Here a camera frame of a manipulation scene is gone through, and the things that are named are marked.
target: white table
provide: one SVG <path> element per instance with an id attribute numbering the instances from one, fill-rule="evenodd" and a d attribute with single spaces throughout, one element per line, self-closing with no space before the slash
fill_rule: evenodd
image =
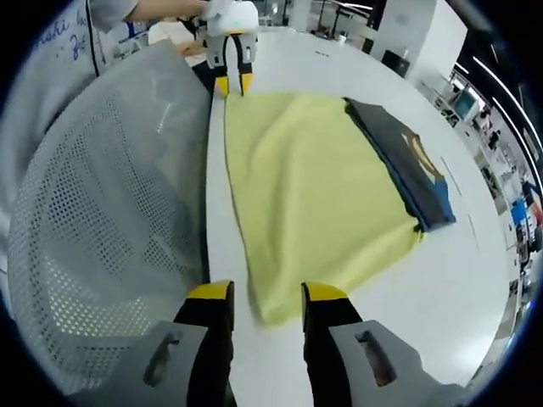
<path id="1" fill-rule="evenodd" d="M 466 385 L 500 325 L 508 279 L 494 203 L 460 138 L 407 81 L 348 45 L 285 29 L 261 33 L 254 73 L 251 92 L 325 92 L 382 104 L 420 134 L 445 174 L 457 223 L 431 233 L 399 264 L 350 293 L 350 299 L 362 318 L 380 321 L 417 349 L 435 379 Z M 211 280 L 235 281 L 232 390 L 242 406 L 312 406 L 301 319 L 265 329 L 251 315 L 244 246 L 227 175 L 224 106 L 216 95 L 206 206 Z"/>

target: yellow towel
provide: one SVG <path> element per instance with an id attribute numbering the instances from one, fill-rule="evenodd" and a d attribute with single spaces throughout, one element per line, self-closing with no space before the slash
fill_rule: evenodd
<path id="1" fill-rule="evenodd" d="M 417 220 L 341 98 L 231 94 L 227 165 L 257 309 L 301 311 L 300 283 L 349 291 L 409 253 Z"/>

